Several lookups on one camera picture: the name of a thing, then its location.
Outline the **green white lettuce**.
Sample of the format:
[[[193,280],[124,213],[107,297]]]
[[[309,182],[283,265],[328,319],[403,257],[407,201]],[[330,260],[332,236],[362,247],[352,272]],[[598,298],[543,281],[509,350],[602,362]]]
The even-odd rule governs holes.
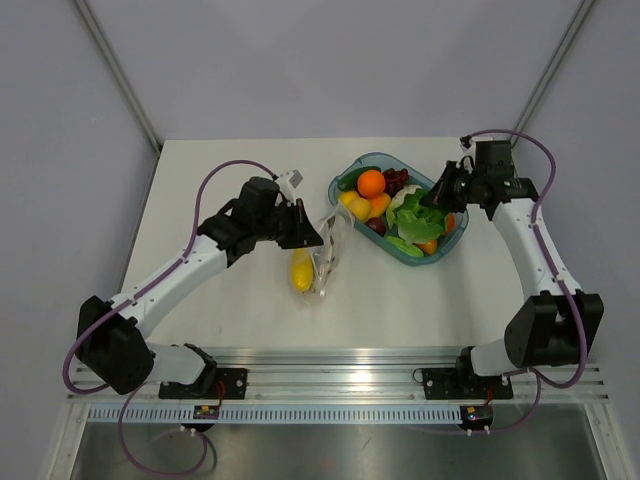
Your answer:
[[[385,213],[389,227],[396,226],[400,238],[409,244],[423,244],[440,237],[445,230],[448,213],[439,208],[421,204],[425,191],[417,191],[405,197],[398,209]]]

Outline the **teal plastic basket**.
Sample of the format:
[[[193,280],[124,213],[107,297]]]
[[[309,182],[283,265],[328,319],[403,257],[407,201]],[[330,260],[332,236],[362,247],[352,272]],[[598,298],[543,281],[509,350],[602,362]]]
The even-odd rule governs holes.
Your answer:
[[[423,175],[421,172],[403,163],[399,159],[387,153],[371,152],[357,158],[350,166],[330,182],[327,193],[330,203],[332,205],[336,205],[339,202],[339,196],[343,192],[342,186],[345,184],[345,180],[355,179],[354,172],[363,173],[365,170],[370,169],[379,169],[380,171],[384,171],[389,168],[393,168],[396,171],[406,169],[408,172],[409,185],[418,185],[421,188],[429,190],[435,184],[434,180]],[[375,233],[359,219],[355,220],[354,227],[365,238],[370,240],[387,254],[394,257],[396,260],[405,265],[417,267],[434,264],[449,254],[461,240],[468,223],[469,214],[467,211],[463,213],[455,213],[454,224],[451,231],[438,238],[437,249],[432,255],[423,253],[422,257],[411,256],[406,252],[403,252],[401,249],[398,249],[395,245]]]

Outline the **yellow bell pepper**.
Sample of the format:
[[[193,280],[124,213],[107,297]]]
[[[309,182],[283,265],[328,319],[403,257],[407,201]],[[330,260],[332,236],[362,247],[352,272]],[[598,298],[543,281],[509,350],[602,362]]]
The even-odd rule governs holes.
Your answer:
[[[291,257],[290,280],[292,286],[299,292],[310,289],[314,280],[314,268],[311,255],[306,249],[296,249]]]

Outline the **grey toy fish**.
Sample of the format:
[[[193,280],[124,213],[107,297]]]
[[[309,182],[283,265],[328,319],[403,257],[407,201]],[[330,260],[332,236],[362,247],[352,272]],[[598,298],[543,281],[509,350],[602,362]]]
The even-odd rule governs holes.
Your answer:
[[[321,222],[318,233],[323,240],[323,245],[315,247],[312,254],[314,267],[313,290],[319,298],[323,298],[326,295],[329,277],[337,265],[337,254],[334,252],[336,226],[336,216],[327,217]]]

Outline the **clear dotted zip bag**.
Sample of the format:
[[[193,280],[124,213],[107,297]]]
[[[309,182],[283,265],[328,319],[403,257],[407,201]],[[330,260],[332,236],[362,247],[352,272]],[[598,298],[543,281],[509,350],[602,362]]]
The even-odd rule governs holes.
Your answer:
[[[354,223],[353,215],[342,204],[336,204],[328,215],[315,224],[323,244],[293,252],[289,263],[289,281],[301,302],[313,305],[326,297],[341,256],[349,244]]]

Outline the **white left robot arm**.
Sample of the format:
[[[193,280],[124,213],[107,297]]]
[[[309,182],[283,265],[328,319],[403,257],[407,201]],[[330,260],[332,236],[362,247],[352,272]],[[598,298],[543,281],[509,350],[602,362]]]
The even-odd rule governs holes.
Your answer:
[[[295,194],[296,170],[275,179],[252,177],[215,215],[196,220],[187,246],[151,277],[109,300],[86,300],[78,322],[76,358],[125,395],[160,382],[164,398],[204,398],[214,392],[217,362],[193,345],[151,345],[161,320],[193,290],[224,272],[256,244],[317,247],[323,239]]]

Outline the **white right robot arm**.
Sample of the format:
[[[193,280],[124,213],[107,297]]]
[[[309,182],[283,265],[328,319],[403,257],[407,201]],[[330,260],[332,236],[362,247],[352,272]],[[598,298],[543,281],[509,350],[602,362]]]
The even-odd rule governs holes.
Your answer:
[[[504,240],[515,265],[524,303],[502,338],[463,349],[453,380],[466,398],[486,387],[506,388],[531,373],[555,389],[576,385],[604,315],[597,293],[587,293],[559,255],[542,215],[548,192],[520,177],[509,140],[493,130],[460,138],[466,156],[447,162],[421,205],[460,213],[479,206]]]

